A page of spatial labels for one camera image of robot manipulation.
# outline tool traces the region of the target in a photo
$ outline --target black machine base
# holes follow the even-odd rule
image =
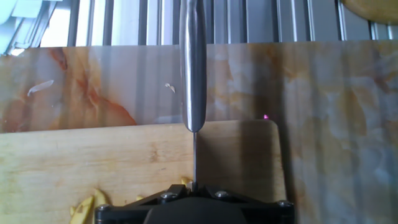
[[[288,201],[264,203],[219,187],[203,186],[191,192],[184,185],[122,207],[100,205],[96,224],[159,223],[294,223],[294,205]]]

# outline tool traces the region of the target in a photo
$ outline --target potato peel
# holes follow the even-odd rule
[[[79,206],[77,206],[75,212],[73,213],[73,216],[70,219],[69,224],[84,224],[90,212],[90,209],[93,206],[93,200],[94,197],[91,196],[82,201],[79,204]]]
[[[192,180],[188,177],[181,177],[181,184],[187,186],[187,184],[189,184],[190,182],[192,182]]]
[[[144,197],[142,195],[137,195],[136,201],[141,200],[141,199],[144,199]]]
[[[75,211],[76,211],[76,207],[75,207],[75,206],[71,206],[71,207],[69,208],[69,214],[70,214],[71,217],[73,216],[73,214],[75,213]]]
[[[96,207],[98,207],[100,205],[103,205],[103,204],[106,204],[106,203],[108,203],[108,202],[106,200],[105,194],[102,191],[100,191],[98,189],[95,189],[95,193],[94,193],[94,209]],[[95,215],[93,213],[93,224],[94,224],[94,222],[95,222]]]

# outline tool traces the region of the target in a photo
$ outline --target metal knife handle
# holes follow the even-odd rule
[[[206,118],[206,27],[203,0],[182,0],[180,11],[182,116],[193,133]]]

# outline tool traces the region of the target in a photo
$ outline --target wooden cutting board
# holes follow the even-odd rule
[[[68,223],[69,207],[106,192],[114,205],[192,177],[183,124],[0,135],[0,223]],[[209,122],[198,135],[198,181],[271,202],[285,199],[277,126]]]
[[[342,0],[349,10],[374,22],[398,24],[397,0]]]

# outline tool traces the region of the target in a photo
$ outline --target screw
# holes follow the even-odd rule
[[[279,206],[281,207],[290,207],[293,206],[292,202],[286,201],[286,200],[280,200],[277,202]]]
[[[218,198],[225,198],[225,197],[228,196],[228,193],[225,192],[225,191],[223,191],[223,190],[220,190],[220,191],[217,191],[217,192],[215,193],[215,195],[216,195],[216,197],[218,197]]]
[[[172,193],[172,192],[165,192],[162,193],[162,195],[160,196],[162,199],[169,199],[169,198],[175,198],[177,196],[177,194]]]
[[[99,211],[105,211],[105,210],[108,210],[109,208],[111,208],[111,205],[109,205],[109,204],[102,204],[102,205],[98,206]]]

